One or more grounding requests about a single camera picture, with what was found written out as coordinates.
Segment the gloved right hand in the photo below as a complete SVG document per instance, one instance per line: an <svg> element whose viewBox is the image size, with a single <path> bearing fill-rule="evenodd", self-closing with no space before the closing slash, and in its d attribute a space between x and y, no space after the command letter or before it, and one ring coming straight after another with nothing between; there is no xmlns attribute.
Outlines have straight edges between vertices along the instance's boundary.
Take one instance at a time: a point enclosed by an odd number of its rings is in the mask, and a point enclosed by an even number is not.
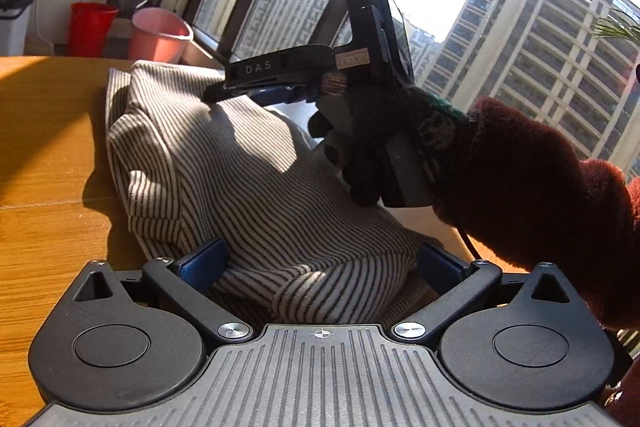
<svg viewBox="0 0 640 427"><path fill-rule="evenodd" d="M361 207L430 207L442 169L473 128L472 118L417 87L359 87L326 94L309 119L320 164L338 173Z"/></svg>

